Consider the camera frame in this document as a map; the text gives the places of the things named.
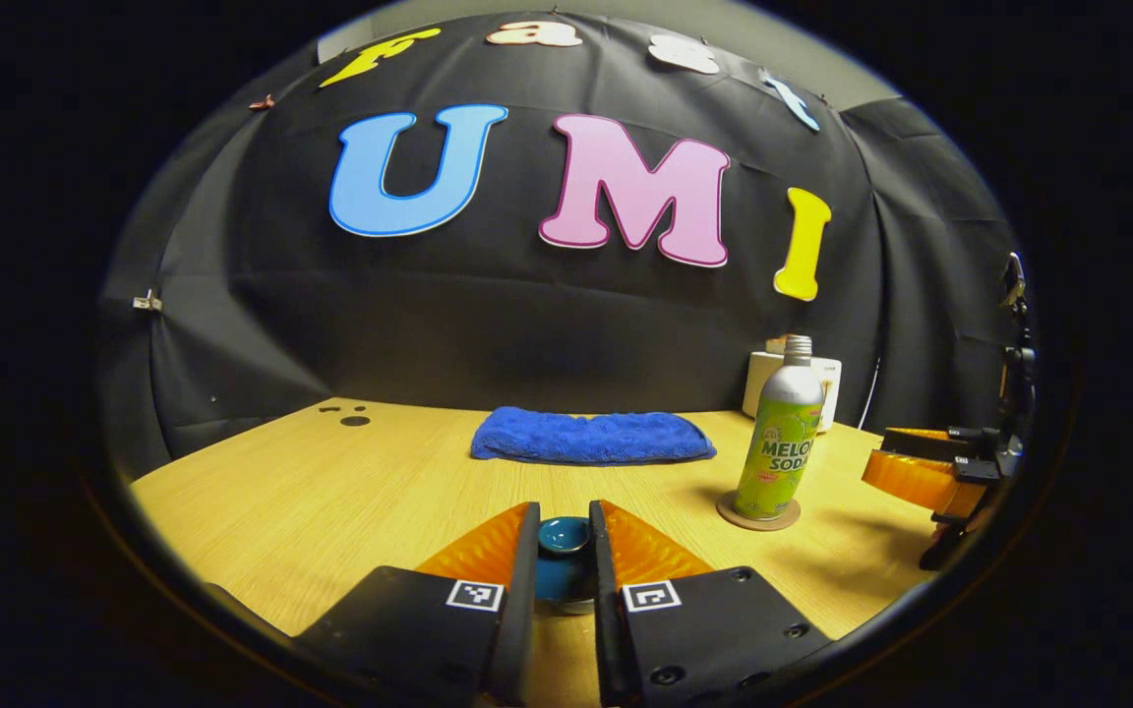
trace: cork coaster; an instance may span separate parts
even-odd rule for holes
[[[736,489],[733,492],[724,494],[719,497],[719,501],[715,503],[715,511],[719,512],[721,517],[732,521],[732,523],[738,524],[742,529],[750,530],[781,530],[783,528],[790,528],[794,521],[799,520],[801,515],[801,506],[795,498],[791,498],[790,506],[786,506],[786,512],[778,515],[777,518],[769,521],[760,521],[756,519],[747,519],[742,514],[738,514],[733,511],[733,500],[736,498]]]

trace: letter m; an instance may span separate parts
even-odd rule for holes
[[[540,238],[566,248],[598,248],[610,229],[598,219],[602,190],[611,201],[623,241],[645,246],[673,206],[658,250],[681,264],[716,268],[727,262],[719,238],[719,187],[729,157],[696,139],[680,139],[649,170],[623,126],[597,116],[559,116],[566,136],[566,174],[557,213],[540,222]]]

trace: blue towel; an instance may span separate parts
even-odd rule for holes
[[[673,413],[576,418],[503,407],[475,432],[471,454],[547,466],[641,466],[706,460],[715,457],[715,446]]]

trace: green bottle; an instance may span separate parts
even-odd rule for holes
[[[733,510],[756,520],[786,512],[803,470],[824,407],[824,386],[810,367],[810,336],[786,336],[781,368],[764,383],[755,435],[742,467]]]

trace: table surface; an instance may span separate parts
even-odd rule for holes
[[[338,407],[323,412],[318,408]],[[355,411],[365,407],[364,411]],[[672,466],[536,466],[475,460],[487,411],[329,399],[135,480],[140,510],[179,560],[297,636],[377,565],[414,569],[521,502],[540,519],[586,517],[607,498],[715,569],[750,565],[838,639],[931,573],[929,511],[860,480],[881,438],[844,425],[818,436],[795,494],[801,518],[775,532],[727,523],[755,421],[680,413],[715,443]],[[368,425],[341,425],[364,416]],[[536,615],[530,705],[598,705],[593,615]]]

